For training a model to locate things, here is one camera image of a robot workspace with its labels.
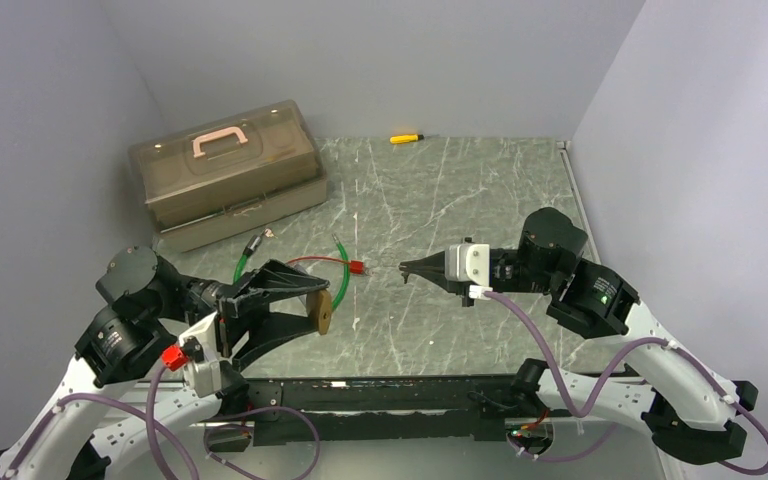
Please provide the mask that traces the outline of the green cable lock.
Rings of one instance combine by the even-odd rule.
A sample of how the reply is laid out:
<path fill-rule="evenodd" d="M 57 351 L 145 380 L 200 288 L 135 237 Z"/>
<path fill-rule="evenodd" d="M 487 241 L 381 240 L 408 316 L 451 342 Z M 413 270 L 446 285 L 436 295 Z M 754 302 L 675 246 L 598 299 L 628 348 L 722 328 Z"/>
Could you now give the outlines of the green cable lock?
<path fill-rule="evenodd" d="M 263 241 L 267 238 L 274 238 L 274 237 L 275 237 L 275 233 L 273 232 L 273 230 L 269 227 L 265 227 L 261 232 L 253 235 L 250 238 L 250 240 L 248 241 L 246 246 L 243 248 L 242 253 L 236 262 L 234 272 L 231 278 L 233 283 L 237 282 L 246 272 L 248 261 L 258 251 Z M 341 265 L 342 276 L 338 284 L 336 293 L 332 295 L 332 303 L 331 303 L 332 309 L 336 311 L 341 305 L 342 301 L 344 300 L 345 295 L 349 289 L 350 280 L 352 276 L 352 260 L 348 255 L 348 251 L 344 246 L 343 242 L 340 240 L 340 238 L 336 234 L 333 234 L 332 239 L 337 248 L 337 254 L 338 254 L 337 257 L 328 257 L 324 255 L 305 255 L 305 256 L 288 260 L 286 261 L 286 264 L 291 267 L 300 268 L 302 273 L 306 273 L 306 270 L 301 266 L 303 262 L 323 261 L 323 262 L 331 262 L 331 263 L 336 263 Z"/>

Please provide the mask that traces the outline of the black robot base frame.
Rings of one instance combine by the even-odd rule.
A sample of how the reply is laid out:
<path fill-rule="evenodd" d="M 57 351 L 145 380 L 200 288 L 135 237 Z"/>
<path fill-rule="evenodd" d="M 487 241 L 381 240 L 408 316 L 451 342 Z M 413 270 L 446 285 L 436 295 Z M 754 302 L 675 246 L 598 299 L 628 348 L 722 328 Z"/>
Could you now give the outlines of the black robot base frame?
<path fill-rule="evenodd" d="M 256 446 L 323 441 L 513 440 L 544 453 L 553 414 L 514 390 L 512 374 L 251 378 L 220 401 L 215 422 L 245 423 Z"/>

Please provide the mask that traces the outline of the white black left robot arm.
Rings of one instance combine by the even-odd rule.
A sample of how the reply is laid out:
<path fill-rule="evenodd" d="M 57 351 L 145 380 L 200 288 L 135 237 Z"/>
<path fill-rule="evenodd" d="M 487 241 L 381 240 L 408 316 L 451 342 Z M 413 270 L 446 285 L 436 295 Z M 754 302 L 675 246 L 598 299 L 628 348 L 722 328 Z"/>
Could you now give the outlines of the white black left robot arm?
<path fill-rule="evenodd" d="M 244 370 L 328 330 L 329 282 L 270 260 L 231 283 L 180 273 L 148 247 L 119 252 L 97 281 L 105 306 L 59 386 L 0 451 L 0 479 L 101 479 L 160 436 L 266 411 Z"/>

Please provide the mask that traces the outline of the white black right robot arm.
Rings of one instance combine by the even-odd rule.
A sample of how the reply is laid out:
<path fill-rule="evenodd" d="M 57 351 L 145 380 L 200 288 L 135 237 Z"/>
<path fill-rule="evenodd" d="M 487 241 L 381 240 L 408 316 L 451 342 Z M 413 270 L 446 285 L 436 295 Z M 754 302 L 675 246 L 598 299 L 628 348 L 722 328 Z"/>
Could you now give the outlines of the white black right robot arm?
<path fill-rule="evenodd" d="M 514 248 L 464 238 L 404 261 L 400 273 L 457 295 L 464 306 L 505 306 L 528 329 L 539 356 L 510 374 L 254 379 L 228 412 L 253 414 L 262 445 L 298 440 L 289 420 L 304 412 L 325 440 L 469 437 L 507 441 L 546 460 L 554 419 L 596 419 L 640 432 L 692 465 L 734 466 L 747 440 L 743 422 L 758 391 L 717 375 L 655 318 L 638 292 L 583 256 L 587 234 L 545 207 L 525 220 Z M 612 357 L 601 373 L 560 367 L 515 293 L 548 298 L 548 315 Z"/>

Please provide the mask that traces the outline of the red cable padlock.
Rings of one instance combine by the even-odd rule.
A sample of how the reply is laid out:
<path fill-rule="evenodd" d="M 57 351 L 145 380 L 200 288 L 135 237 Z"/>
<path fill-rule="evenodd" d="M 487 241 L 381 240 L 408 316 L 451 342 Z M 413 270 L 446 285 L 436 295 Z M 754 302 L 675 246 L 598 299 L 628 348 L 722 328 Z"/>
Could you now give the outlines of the red cable padlock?
<path fill-rule="evenodd" d="M 307 261 L 325 261 L 325 262 L 341 264 L 348 267 L 348 271 L 351 275 L 365 275 L 367 273 L 366 266 L 362 261 L 346 260 L 342 258 L 329 257 L 329 256 L 320 256 L 320 255 L 301 256 L 301 257 L 287 260 L 286 263 L 296 264 L 299 262 L 307 262 Z"/>

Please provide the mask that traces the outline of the brass padlock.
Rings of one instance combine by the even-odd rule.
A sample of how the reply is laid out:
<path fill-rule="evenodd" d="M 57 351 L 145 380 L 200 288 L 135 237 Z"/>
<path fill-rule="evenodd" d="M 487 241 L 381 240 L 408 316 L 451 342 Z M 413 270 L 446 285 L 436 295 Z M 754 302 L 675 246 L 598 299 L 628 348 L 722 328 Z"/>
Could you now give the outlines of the brass padlock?
<path fill-rule="evenodd" d="M 305 299 L 307 317 L 315 332 L 326 335 L 333 316 L 332 295 L 327 289 L 308 293 Z"/>

